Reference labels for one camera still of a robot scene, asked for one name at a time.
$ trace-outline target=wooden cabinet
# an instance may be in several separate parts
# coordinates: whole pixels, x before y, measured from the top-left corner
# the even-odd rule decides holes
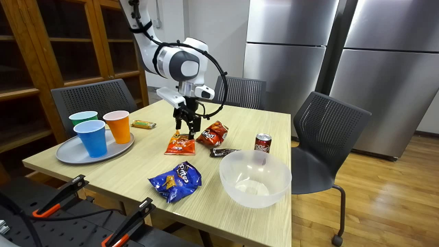
[[[0,164],[65,140],[52,88],[123,78],[146,105],[127,27],[115,0],[0,0]]]

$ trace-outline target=white plate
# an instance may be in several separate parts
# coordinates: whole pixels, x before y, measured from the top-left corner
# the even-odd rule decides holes
[[[105,138],[106,138],[108,152],[102,156],[90,158],[87,155],[83,144],[80,142],[80,138],[78,136],[75,136],[75,137],[65,140],[65,142],[63,142],[57,148],[56,159],[58,159],[63,163],[69,163],[69,164],[94,163],[94,162],[105,160],[105,159],[109,159],[115,155],[124,152],[134,142],[134,136],[131,134],[131,140],[127,144],[116,144],[113,141],[111,130],[105,130]]]

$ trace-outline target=orange cup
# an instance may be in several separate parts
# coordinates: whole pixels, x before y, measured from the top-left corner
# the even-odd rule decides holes
[[[131,134],[128,130],[128,112],[119,110],[106,112],[102,119],[109,126],[112,137],[117,144],[126,144],[131,140]]]

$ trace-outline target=chair backrest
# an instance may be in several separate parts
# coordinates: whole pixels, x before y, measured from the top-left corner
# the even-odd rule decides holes
[[[334,177],[371,114],[311,92],[293,118],[298,148],[329,166]]]
[[[260,79],[249,79],[249,78],[237,78],[237,77],[226,77],[227,78],[227,97],[226,104],[239,105],[246,108],[264,108],[264,86],[266,82]],[[212,101],[220,103],[223,99],[223,82],[222,78],[218,77],[215,85],[215,97]]]
[[[57,114],[63,122],[65,131],[71,136],[72,125],[68,119],[69,114],[76,111],[93,110],[101,116],[113,110],[134,111],[135,103],[123,79],[109,79],[95,83],[54,88],[52,89]]]

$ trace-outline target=cup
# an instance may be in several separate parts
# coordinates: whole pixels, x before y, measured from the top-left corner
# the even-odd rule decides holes
[[[89,156],[97,158],[106,153],[104,121],[98,121],[98,119],[84,121],[75,125],[72,130],[79,136]]]
[[[131,140],[128,130],[128,112],[119,110],[106,112],[102,119],[109,126],[109,130],[113,136],[115,142],[126,144]]]
[[[97,111],[78,111],[68,115],[68,119],[71,121],[72,126],[75,126],[83,121],[97,119]]]

